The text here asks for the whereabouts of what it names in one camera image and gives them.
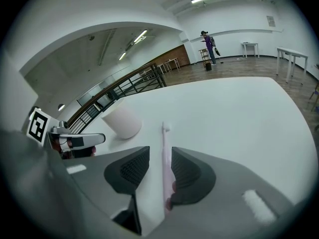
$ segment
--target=wooden floor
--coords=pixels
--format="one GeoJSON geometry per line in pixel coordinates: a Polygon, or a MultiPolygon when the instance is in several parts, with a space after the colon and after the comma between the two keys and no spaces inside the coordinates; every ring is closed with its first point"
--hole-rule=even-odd
{"type": "Polygon", "coordinates": [[[277,59],[271,57],[248,57],[223,59],[223,64],[220,64],[217,59],[217,65],[212,66],[211,71],[206,71],[202,63],[195,65],[184,66],[178,72],[176,69],[170,73],[165,73],[164,78],[168,86],[177,85],[187,82],[202,81],[208,79],[229,78],[229,77],[270,77],[274,79],[294,100],[302,114],[304,115],[308,126],[313,134],[317,149],[319,147],[319,131],[316,132],[315,126],[319,124],[319,115],[311,112],[316,97],[313,96],[309,100],[317,81],[306,75],[304,85],[301,85],[303,70],[299,67],[295,68],[293,79],[286,83],[288,70],[288,61],[280,60],[279,75],[276,75],[277,59]]]}

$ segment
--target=cup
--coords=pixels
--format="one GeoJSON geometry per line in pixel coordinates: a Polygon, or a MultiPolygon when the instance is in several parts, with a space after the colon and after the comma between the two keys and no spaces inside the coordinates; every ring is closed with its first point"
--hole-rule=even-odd
{"type": "Polygon", "coordinates": [[[127,107],[125,99],[117,100],[101,118],[122,139],[133,137],[142,127],[142,120],[127,107]]]}

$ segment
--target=purple shirt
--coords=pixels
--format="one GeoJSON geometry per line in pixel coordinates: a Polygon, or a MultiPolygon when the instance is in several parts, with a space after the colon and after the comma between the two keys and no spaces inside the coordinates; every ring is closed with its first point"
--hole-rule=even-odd
{"type": "Polygon", "coordinates": [[[208,50],[213,50],[213,44],[211,42],[211,39],[209,37],[209,35],[207,35],[206,37],[204,37],[205,42],[206,42],[206,47],[208,50]]]}

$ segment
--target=railing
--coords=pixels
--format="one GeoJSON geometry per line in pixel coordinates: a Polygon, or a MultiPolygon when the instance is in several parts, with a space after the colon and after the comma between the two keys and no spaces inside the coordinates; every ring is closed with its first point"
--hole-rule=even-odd
{"type": "Polygon", "coordinates": [[[104,112],[116,100],[157,88],[166,83],[156,63],[146,64],[118,79],[85,103],[68,121],[72,133],[81,133],[91,121],[104,112]]]}

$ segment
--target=person in purple shirt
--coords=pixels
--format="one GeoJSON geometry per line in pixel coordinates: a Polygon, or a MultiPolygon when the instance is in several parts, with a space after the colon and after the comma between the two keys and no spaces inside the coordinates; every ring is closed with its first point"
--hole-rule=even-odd
{"type": "Polygon", "coordinates": [[[213,43],[209,37],[209,35],[207,34],[207,32],[202,31],[201,35],[204,37],[204,41],[202,42],[206,42],[206,47],[209,53],[209,56],[213,62],[213,66],[216,65],[216,60],[215,60],[215,56],[214,56],[214,52],[213,52],[213,43]]]}

